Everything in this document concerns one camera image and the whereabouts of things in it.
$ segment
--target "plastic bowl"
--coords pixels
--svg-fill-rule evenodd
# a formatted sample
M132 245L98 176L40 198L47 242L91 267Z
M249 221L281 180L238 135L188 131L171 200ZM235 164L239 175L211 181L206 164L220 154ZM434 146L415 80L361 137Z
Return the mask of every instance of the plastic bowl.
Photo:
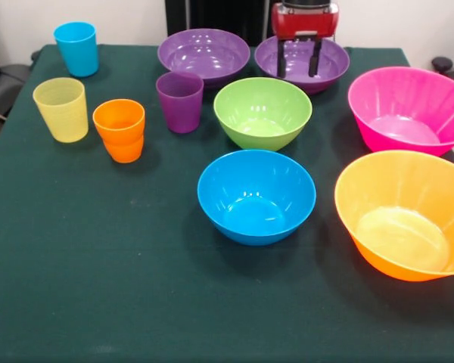
M240 150L201 174L198 201L225 236L248 246L273 244L313 211L314 182L294 160L267 150Z
M222 88L213 109L239 147L273 151L293 141L313 111L298 87L266 77L240 79Z
M198 74L206 88L232 81L250 58L247 43L219 29L189 29L172 34L158 48L158 59L168 70Z
M336 208L363 257L404 281L454 275L454 164L407 150L352 162Z
M362 74L348 101L373 151L440 156L454 147L454 81L428 70L384 67Z
M323 39L318 75L310 77L308 69L313 45L313 42L288 41L285 43L286 77L283 79L297 85L308 95L326 90L338 81L350 66L350 56L347 51L337 43ZM278 41L275 36L257 46L254 58L265 74L278 78Z

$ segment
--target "table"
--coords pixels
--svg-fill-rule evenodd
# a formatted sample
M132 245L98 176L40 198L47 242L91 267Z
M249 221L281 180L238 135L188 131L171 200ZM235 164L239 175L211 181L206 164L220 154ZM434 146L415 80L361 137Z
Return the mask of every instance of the table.
M316 208L287 240L252 248L197 203L202 170L237 150L215 92L200 128L174 135L154 90L157 49L101 45L100 71L83 80L89 116L111 98L146 106L143 155L120 165L93 126L75 144L49 135L32 91L67 71L45 46L0 135L0 361L454 361L454 278L386 277L337 217L336 178L368 153L347 89L407 64L399 49L347 50L348 72L312 97L312 119L280 150L313 176ZM251 60L241 76L259 74Z

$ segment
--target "pink bowl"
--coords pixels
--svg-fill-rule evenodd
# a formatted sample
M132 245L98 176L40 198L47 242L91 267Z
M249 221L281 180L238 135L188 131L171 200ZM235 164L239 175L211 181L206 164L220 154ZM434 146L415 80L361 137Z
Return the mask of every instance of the pink bowl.
M440 156L454 147L454 81L428 70L384 67L355 79L348 102L372 151Z

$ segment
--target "yellow cup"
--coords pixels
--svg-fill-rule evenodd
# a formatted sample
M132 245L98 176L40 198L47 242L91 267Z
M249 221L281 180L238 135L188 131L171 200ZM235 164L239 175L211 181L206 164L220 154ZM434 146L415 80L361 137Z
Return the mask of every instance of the yellow cup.
M53 78L38 85L33 100L52 136L75 142L89 130L84 85L74 78Z

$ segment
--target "blue cup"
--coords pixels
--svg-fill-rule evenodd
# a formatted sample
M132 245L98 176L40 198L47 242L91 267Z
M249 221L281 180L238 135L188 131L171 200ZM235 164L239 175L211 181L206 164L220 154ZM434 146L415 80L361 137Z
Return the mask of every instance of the blue cup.
M87 77L98 71L98 46L93 25L79 21L65 23L54 31L54 37L71 75Z

